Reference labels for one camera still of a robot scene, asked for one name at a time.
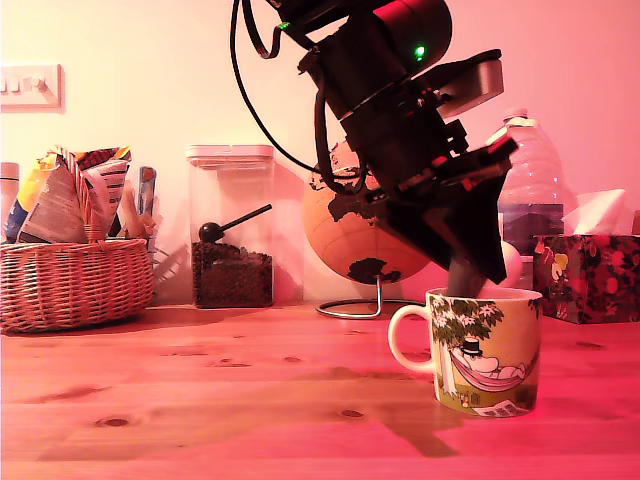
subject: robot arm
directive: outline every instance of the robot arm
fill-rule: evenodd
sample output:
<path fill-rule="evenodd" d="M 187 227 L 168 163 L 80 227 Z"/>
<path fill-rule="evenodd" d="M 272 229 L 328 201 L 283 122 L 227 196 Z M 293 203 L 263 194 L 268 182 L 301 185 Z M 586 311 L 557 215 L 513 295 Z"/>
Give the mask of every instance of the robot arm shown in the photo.
<path fill-rule="evenodd" d="M 298 69 L 318 86 L 316 147 L 327 186 L 357 196 L 377 211 L 381 228 L 449 270 L 450 295 L 476 296 L 486 278 L 501 282 L 497 200 L 517 145 L 503 137 L 467 151 L 460 121 L 444 121 L 502 93 L 500 51 L 427 70 L 451 41 L 444 0 L 268 1 L 283 21 L 271 52 L 259 40 L 250 0 L 242 0 L 245 22 L 264 58 L 277 55 L 282 32 L 307 50 Z M 317 43 L 307 37 L 344 17 L 334 34 Z M 331 171 L 325 103 L 360 159 L 356 185 L 336 182 Z M 376 192 L 362 191 L 367 170 Z"/>

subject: cork globe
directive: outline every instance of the cork globe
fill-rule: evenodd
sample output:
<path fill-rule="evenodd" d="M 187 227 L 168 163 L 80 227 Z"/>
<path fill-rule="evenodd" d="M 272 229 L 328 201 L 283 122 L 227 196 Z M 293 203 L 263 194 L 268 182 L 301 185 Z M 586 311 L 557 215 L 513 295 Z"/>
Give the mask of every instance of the cork globe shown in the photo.
<path fill-rule="evenodd" d="M 336 174 L 358 172 L 358 156 L 346 142 L 331 151 Z M 357 179 L 340 180 L 354 185 Z M 365 188 L 378 187 L 368 174 Z M 338 195 L 312 173 L 303 198 L 304 230 L 311 247 L 335 273 L 363 284 L 404 280 L 422 270 L 430 261 L 420 251 L 377 227 L 376 218 L 354 197 Z"/>

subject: floral tissue box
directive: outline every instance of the floral tissue box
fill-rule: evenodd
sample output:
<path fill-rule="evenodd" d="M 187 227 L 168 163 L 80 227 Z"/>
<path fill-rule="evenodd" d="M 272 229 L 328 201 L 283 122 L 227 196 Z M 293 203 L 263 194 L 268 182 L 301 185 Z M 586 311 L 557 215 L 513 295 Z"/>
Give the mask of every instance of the floral tissue box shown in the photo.
<path fill-rule="evenodd" d="M 573 323 L 640 321 L 640 236 L 540 235 L 533 289 L 544 315 Z"/>

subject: tree illustration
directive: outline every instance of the tree illustration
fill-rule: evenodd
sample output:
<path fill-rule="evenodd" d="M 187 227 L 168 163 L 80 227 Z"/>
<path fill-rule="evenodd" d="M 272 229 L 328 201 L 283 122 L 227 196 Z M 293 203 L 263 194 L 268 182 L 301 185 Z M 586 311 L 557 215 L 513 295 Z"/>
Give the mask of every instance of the tree illustration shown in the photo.
<path fill-rule="evenodd" d="M 439 343 L 443 390 L 457 395 L 449 350 L 462 345 L 465 337 L 489 338 L 491 328 L 502 322 L 504 313 L 490 300 L 431 297 L 433 341 Z"/>

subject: wall plate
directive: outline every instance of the wall plate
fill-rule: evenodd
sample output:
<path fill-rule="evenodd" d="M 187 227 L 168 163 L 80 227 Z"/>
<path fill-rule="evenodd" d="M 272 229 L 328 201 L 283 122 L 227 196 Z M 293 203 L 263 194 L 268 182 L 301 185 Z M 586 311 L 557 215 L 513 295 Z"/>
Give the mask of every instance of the wall plate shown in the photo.
<path fill-rule="evenodd" d="M 2 106 L 59 107 L 60 65 L 3 65 L 0 79 Z"/>

